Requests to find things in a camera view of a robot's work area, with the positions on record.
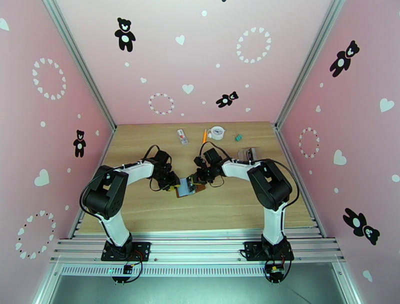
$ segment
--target circle of hearts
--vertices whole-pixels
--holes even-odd
[[[263,27],[252,27],[250,30],[246,30],[242,36],[240,36],[240,38],[238,39],[238,43],[236,44],[236,55],[237,57],[243,61],[245,64],[251,63],[254,64],[256,62],[259,62],[261,59],[263,59],[266,55],[267,55],[267,51],[269,51],[271,49],[271,37],[270,37],[270,32],[265,31],[265,28]],[[265,50],[260,54],[260,56],[258,56],[257,58],[245,58],[245,56],[242,54],[242,51],[240,50],[240,48],[242,47],[242,45],[240,43],[242,43],[243,41],[245,41],[244,37],[249,36],[250,33],[254,33],[254,34],[259,34],[259,35],[263,35],[264,38],[266,39],[265,43],[266,43],[266,47]]]
[[[166,112],[156,110],[156,109],[153,107],[153,104],[152,104],[152,100],[155,99],[156,97],[164,97],[164,98],[168,99],[169,102],[171,103],[169,110],[167,110]],[[151,95],[150,98],[149,98],[149,100],[148,100],[148,105],[150,106],[150,110],[153,110],[154,113],[160,114],[160,115],[169,114],[169,113],[171,113],[171,112],[174,110],[174,108],[175,108],[174,100],[173,100],[171,97],[169,97],[167,94],[162,94],[162,93],[155,93],[154,95]]]
[[[312,135],[315,135],[316,147],[314,148],[314,152],[311,153],[305,153],[303,150],[302,139],[304,135],[307,134],[307,132],[309,132]],[[300,148],[300,153],[303,154],[306,159],[308,158],[313,159],[316,156],[316,154],[320,151],[320,138],[318,136],[317,130],[312,129],[310,126],[306,129],[303,129],[300,136],[298,137],[298,147]]]
[[[27,251],[22,249],[23,243],[22,243],[22,237],[21,236],[26,232],[25,230],[28,227],[28,224],[32,224],[34,222],[35,218],[42,218],[43,216],[47,217],[48,220],[51,220],[50,228],[51,228],[52,231],[51,231],[51,234],[48,236],[48,242],[45,245],[43,245],[40,248],[40,250],[37,251],[37,254],[40,254],[44,250],[46,250],[47,249],[46,245],[48,245],[53,240],[53,238],[54,238],[54,233],[53,232],[57,227],[56,222],[54,221],[54,219],[52,219],[54,217],[54,215],[52,213],[46,212],[45,210],[41,210],[40,212],[37,213],[37,216],[33,216],[33,215],[29,216],[26,219],[26,224],[23,227],[19,228],[19,230],[17,232],[17,243],[15,244],[15,250],[18,251],[19,257],[21,258],[21,260],[23,260],[25,258],[30,258],[31,260],[33,260],[34,258],[36,258],[36,251],[35,250],[32,253],[27,254]]]
[[[46,62],[48,62],[49,65],[54,66],[54,68],[58,70],[58,74],[61,76],[61,81],[63,82],[60,91],[51,95],[49,95],[49,93],[42,86],[39,85],[40,82],[38,79],[36,79],[36,77],[39,75],[39,72],[37,70],[40,69],[41,65],[45,65]],[[33,69],[32,69],[33,83],[35,86],[37,86],[37,91],[40,94],[43,94],[45,98],[51,99],[52,101],[55,101],[56,99],[58,100],[61,99],[66,93],[65,90],[67,89],[67,84],[65,83],[66,77],[64,76],[63,70],[59,67],[60,66],[57,64],[57,62],[53,62],[53,60],[50,58],[47,58],[47,60],[44,58],[40,58],[33,64]]]

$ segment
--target orange pen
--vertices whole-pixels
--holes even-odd
[[[206,139],[207,139],[207,129],[204,129],[203,144],[206,142]]]

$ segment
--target white dot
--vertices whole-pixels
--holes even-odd
[[[394,174],[391,176],[391,180],[395,183],[400,182],[400,176],[398,176],[397,174]]]

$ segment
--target wire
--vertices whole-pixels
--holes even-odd
[[[218,185],[218,186],[213,186],[213,184],[210,183],[209,185],[210,185],[212,188],[218,188],[218,187],[221,187],[221,186],[223,186],[223,185],[225,184],[224,178],[222,177],[222,175],[220,175],[220,176],[221,176],[221,179],[222,179],[222,184],[220,184],[220,185]]]
[[[203,144],[201,145],[200,152],[199,152],[199,154],[198,154],[199,156],[202,156],[203,147],[204,147],[206,144],[211,144],[211,145],[213,145],[215,148],[217,148],[217,149],[220,150],[223,154],[225,154],[225,156],[232,162],[232,157],[230,157],[230,156],[228,155],[228,153],[225,152],[224,149],[222,149],[222,148],[220,148],[219,146],[213,144],[211,141],[206,141],[205,143],[203,143]]]

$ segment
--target gray metal floor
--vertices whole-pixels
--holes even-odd
[[[111,277],[60,279],[53,304],[341,304],[345,303],[332,265],[293,264],[281,285],[263,277],[142,277],[115,285]]]

